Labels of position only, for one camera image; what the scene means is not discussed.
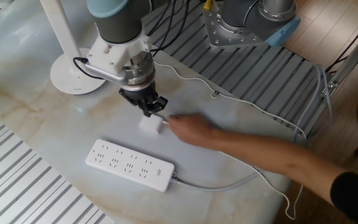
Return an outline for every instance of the metal bracket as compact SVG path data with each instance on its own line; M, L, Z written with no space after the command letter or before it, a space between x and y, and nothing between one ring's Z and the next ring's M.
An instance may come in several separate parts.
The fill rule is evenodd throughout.
M336 89L338 88L338 84L334 83L333 81L330 81L328 83L328 91L329 91L329 97L331 98L332 95L334 94L334 92L336 91ZM327 97L327 93L326 93L326 89L323 89L323 92L321 93L321 96L326 98Z
M223 2L212 4L211 9L203 9L208 38L212 47L219 49L254 47L265 42L245 27L232 27L221 16Z

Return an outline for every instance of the wooden floor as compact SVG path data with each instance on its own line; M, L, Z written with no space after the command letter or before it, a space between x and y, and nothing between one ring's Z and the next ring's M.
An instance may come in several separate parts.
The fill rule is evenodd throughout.
M358 0L298 0L297 3L298 15L302 21L284 46L313 63L327 67L358 33ZM352 158L352 153L358 147L357 105L358 66L345 79L333 98L332 125L311 140L311 147L317 154L355 172L358 172L358 160ZM328 120L328 112L325 111L319 126ZM292 183L287 193L291 202L294 202L299 188L299 184ZM285 216L285 207L286 203L283 203L276 217L276 224L353 223L338 209L307 189L296 207L295 221Z

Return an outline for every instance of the lamp base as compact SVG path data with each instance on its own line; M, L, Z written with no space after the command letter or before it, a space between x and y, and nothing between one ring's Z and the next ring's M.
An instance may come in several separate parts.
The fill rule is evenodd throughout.
M89 49L80 51L82 55L86 55ZM52 65L50 79L58 90L71 95L81 95L97 90L105 82L88 77L79 70L72 70L70 63L72 61L68 62L67 56L63 54Z

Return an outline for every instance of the human hand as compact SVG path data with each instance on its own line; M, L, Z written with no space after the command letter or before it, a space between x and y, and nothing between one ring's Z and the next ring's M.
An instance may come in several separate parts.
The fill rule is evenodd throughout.
M168 122L173 133L185 143L203 146L213 137L214 128L200 114L174 115Z

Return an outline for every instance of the white lamp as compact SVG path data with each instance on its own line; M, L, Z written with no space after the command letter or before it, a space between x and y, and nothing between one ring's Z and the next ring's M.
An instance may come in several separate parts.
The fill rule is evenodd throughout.
M62 4L59 0L40 1L64 51L64 54L56 59L50 70L50 79L53 85L58 90L72 95L90 93L98 89L105 80L86 76L73 63L73 58L83 57L89 49L78 48ZM78 65L82 69L85 67L81 62L78 62Z

